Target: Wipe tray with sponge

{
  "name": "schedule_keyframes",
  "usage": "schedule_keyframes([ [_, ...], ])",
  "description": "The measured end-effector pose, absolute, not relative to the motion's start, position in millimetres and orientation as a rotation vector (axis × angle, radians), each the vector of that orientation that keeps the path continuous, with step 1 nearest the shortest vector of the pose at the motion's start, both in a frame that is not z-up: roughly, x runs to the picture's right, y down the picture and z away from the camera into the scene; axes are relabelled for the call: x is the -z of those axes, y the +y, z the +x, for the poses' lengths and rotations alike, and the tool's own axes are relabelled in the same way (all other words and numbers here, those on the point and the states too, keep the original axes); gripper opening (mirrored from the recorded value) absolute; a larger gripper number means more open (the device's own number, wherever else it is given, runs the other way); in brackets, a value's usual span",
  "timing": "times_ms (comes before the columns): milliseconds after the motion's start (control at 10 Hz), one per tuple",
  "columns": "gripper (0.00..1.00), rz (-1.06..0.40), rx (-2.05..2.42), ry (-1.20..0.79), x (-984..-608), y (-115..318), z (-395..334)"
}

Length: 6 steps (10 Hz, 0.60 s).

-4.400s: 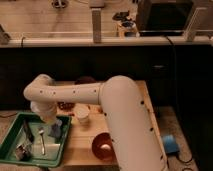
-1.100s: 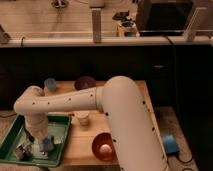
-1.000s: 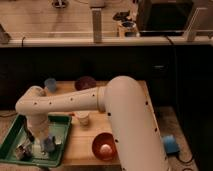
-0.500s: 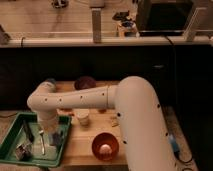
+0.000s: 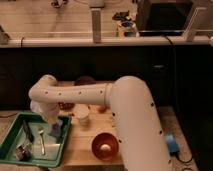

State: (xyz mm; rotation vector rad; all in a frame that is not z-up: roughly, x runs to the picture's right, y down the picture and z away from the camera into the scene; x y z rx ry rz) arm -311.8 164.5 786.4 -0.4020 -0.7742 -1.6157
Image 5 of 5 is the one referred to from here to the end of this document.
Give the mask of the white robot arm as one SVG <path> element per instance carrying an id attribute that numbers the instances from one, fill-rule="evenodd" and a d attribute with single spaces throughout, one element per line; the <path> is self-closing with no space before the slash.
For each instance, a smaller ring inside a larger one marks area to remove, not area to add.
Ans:
<path id="1" fill-rule="evenodd" d="M 29 97 L 49 123 L 57 121 L 60 102 L 109 107 L 127 171 L 173 171 L 155 103 L 143 80 L 124 76 L 113 83 L 60 87 L 55 77 L 45 75 Z"/>

